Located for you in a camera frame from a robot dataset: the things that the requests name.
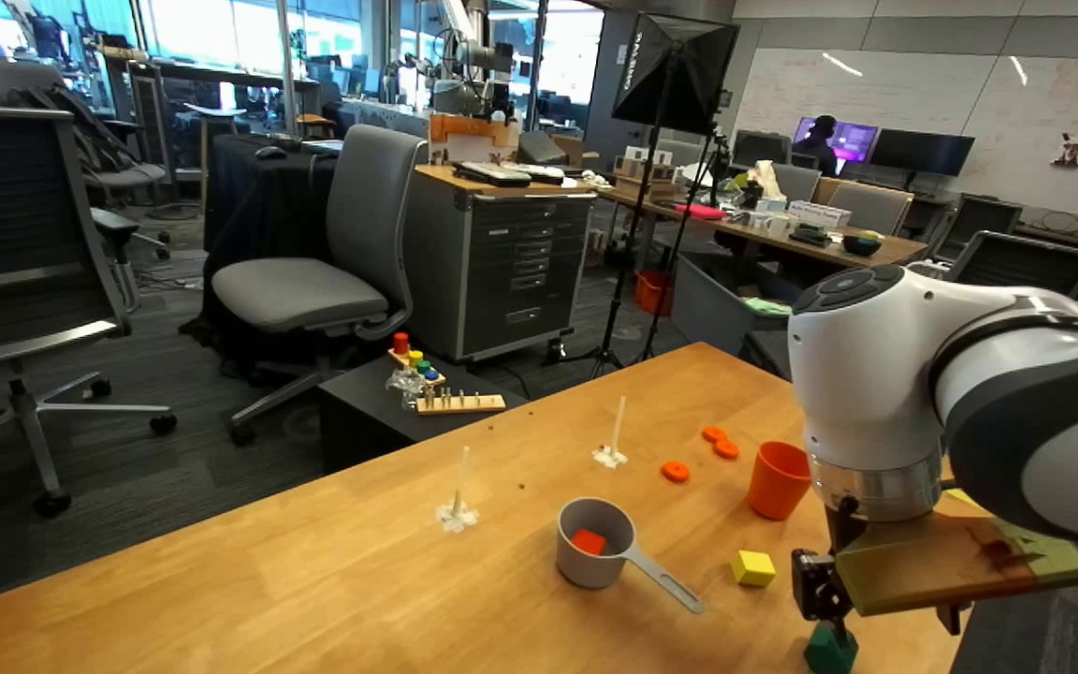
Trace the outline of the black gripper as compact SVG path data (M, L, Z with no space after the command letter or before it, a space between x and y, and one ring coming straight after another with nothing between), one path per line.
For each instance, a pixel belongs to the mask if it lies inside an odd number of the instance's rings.
M996 515L933 511L865 524L834 550L793 550L793 602L809 621L925 611L1078 584L1078 548Z

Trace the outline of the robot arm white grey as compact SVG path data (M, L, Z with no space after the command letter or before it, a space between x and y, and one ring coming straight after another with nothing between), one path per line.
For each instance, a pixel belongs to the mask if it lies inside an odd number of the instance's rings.
M1030 591L1004 538L1078 544L1078 302L1030 283L845 269L792 313L828 544L793 556L804 617Z

